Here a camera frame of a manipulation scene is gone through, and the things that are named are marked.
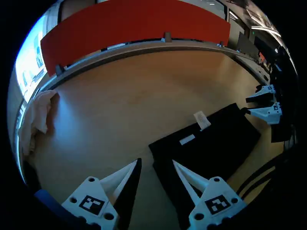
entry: folded black garment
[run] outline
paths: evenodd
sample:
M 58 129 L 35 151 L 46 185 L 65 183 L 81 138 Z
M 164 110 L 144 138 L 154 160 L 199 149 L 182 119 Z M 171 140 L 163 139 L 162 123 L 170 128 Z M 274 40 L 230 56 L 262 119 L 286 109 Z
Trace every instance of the folded black garment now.
M 237 104 L 231 104 L 207 117 L 211 125 L 200 131 L 198 123 L 149 145 L 154 160 L 173 159 L 209 179 L 225 181 L 252 151 L 260 133 L 246 119 Z M 195 138 L 181 145 L 181 139 Z
M 207 118 L 211 125 L 203 131 L 195 123 L 149 145 L 154 157 L 153 167 L 175 206 L 181 229 L 189 227 L 188 216 L 195 205 L 172 159 L 204 178 L 220 176 L 226 181 L 244 162 L 260 138 L 260 133 L 235 103 Z M 191 134 L 195 138 L 181 145 L 179 141 Z M 200 191 L 193 189 L 201 196 Z

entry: desk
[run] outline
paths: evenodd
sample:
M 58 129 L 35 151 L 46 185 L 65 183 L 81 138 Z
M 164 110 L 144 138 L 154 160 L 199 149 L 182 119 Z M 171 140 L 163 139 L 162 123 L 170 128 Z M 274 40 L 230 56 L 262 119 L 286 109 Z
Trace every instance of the desk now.
M 179 229 L 148 144 L 194 123 L 199 110 L 209 115 L 233 102 L 247 106 L 256 85 L 231 58 L 209 51 L 144 54 L 81 73 L 56 88 L 54 129 L 36 138 L 32 161 L 42 188 L 62 203 L 88 176 L 104 178 L 140 157 L 130 229 Z M 246 116 L 262 137 L 229 179 L 235 190 L 282 151 L 264 121 Z

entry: red partition panel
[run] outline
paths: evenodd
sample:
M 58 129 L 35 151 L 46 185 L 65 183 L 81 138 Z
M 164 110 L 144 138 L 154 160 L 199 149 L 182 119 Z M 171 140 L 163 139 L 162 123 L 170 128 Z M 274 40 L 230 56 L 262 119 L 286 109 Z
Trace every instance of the red partition panel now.
M 41 41 L 49 75 L 91 52 L 143 39 L 173 38 L 228 43 L 230 24 L 200 7 L 178 0 L 109 0 L 65 19 Z

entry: white towel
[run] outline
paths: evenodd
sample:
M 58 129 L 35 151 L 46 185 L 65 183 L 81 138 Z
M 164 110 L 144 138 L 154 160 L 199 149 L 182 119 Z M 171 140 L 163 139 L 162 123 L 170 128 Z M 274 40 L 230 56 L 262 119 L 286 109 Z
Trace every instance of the white towel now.
M 42 133 L 47 132 L 46 118 L 51 108 L 50 99 L 56 93 L 55 90 L 39 92 L 35 98 L 29 101 L 20 129 L 18 130 L 19 146 L 24 156 L 34 151 L 34 135 L 36 132 L 38 130 Z

